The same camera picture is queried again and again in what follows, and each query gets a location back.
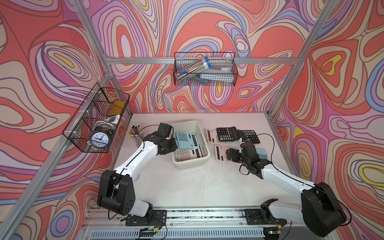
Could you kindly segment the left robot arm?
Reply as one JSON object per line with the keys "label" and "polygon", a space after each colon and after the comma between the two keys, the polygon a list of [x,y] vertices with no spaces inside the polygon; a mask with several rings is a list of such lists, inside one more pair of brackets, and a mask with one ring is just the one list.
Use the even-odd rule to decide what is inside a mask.
{"label": "left robot arm", "polygon": [[97,205],[121,216],[145,217],[150,203],[136,197],[134,181],[146,164],[157,155],[166,155],[178,149],[174,137],[164,138],[147,135],[140,147],[122,165],[113,171],[103,172],[98,192]]}

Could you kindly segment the white plastic storage box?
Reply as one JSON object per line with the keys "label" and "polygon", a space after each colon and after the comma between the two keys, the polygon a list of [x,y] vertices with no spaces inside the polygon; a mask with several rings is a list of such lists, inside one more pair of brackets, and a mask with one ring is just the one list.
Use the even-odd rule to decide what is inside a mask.
{"label": "white plastic storage box", "polygon": [[178,170],[200,167],[211,156],[203,130],[197,121],[172,124],[177,150],[172,161]]}

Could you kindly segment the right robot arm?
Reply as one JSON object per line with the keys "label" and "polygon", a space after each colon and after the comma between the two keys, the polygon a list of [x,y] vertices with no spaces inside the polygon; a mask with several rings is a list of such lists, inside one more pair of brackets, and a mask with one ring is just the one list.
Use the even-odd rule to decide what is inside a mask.
{"label": "right robot arm", "polygon": [[305,181],[277,168],[272,161],[261,159],[256,150],[226,150],[225,160],[239,163],[249,173],[280,187],[299,200],[298,204],[284,203],[276,198],[263,202],[260,214],[263,222],[287,220],[306,225],[319,237],[325,237],[347,224],[342,203],[332,188],[324,183]]}

